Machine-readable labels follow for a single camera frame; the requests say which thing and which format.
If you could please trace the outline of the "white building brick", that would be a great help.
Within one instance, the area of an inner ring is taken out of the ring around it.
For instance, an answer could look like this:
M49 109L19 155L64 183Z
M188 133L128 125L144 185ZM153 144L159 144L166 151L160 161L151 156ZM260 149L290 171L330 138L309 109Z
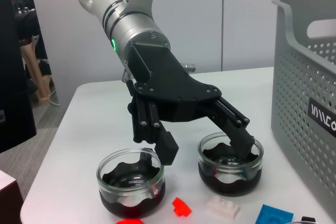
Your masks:
M238 204L220 196L210 198L207 202L207 209L230 221L234 221L240 212Z

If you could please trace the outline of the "wooden chair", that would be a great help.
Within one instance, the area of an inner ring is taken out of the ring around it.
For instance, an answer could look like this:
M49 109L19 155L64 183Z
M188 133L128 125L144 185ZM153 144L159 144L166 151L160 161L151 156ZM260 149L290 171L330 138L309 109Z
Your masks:
M28 67L28 72L32 81L37 86L35 95L39 102L49 101L51 96L50 81L51 75L43 76L36 58L36 44L37 40L34 37L27 38L19 41L20 53Z

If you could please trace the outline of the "grey perforated storage bin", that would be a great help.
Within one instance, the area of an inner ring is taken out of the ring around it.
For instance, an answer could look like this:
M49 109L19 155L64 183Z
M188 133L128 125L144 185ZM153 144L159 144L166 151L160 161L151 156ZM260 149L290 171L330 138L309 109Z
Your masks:
M336 193L336 35L308 35L336 19L336 0L273 0L277 6L272 130L297 170Z

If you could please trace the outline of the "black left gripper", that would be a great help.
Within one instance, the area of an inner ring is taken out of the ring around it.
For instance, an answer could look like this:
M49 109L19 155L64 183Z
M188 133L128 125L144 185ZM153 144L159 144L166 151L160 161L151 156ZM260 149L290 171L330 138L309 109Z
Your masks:
M173 164L179 147L161 121L203 118L202 107L220 99L219 88L192 78L165 47L134 44L128 67L135 78L132 101L133 140L154 144L164 166Z

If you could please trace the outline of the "glass teacup with black sleeve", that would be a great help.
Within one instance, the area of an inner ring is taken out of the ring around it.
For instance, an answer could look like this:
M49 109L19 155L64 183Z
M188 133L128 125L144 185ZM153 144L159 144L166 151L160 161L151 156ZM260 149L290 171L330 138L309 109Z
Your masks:
M303 216L300 220L291 221L287 224L318 224L315 218Z
M255 140L246 158L239 158L224 133L213 133L198 144L198 172L213 192L229 197L250 193L260 181L264 149Z
M120 218L148 216L164 198L164 166L150 148L123 149L104 158L96 171L104 207Z

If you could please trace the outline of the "small red building brick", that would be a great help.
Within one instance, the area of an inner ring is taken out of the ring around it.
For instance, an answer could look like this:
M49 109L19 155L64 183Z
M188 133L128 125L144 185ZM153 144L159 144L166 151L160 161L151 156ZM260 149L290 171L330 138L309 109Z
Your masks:
M178 217L188 217L192 213L191 208L178 197L173 200L172 205L173 211Z

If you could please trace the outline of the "blue square building brick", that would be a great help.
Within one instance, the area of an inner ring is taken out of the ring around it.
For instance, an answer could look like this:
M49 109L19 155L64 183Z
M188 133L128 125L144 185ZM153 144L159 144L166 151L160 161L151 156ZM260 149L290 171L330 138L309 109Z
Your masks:
M287 224L293 219L293 213L263 205L255 224Z

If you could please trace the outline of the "large red building brick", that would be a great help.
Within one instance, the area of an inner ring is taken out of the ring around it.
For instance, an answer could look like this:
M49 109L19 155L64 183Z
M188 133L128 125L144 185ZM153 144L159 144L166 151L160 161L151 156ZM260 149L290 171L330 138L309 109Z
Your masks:
M118 220L115 224L144 224L141 219L128 218Z

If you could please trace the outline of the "black cabinet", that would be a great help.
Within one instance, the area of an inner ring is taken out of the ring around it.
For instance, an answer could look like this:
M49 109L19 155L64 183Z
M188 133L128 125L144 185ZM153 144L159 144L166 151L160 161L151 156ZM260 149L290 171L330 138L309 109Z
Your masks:
M11 0L0 0L0 153L36 135Z

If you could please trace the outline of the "dark red white box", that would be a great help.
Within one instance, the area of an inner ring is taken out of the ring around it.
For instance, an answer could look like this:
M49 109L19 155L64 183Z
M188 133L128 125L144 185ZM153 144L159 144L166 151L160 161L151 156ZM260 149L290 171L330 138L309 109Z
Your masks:
M22 224L23 203L17 180L0 170L0 224Z

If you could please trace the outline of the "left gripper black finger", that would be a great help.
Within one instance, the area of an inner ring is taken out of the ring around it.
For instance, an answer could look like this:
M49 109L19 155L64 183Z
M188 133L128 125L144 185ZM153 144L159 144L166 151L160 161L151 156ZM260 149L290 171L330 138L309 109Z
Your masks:
M206 113L230 139L230 145L239 158L247 158L255 139L246 130L250 120L233 105L220 97L206 104Z

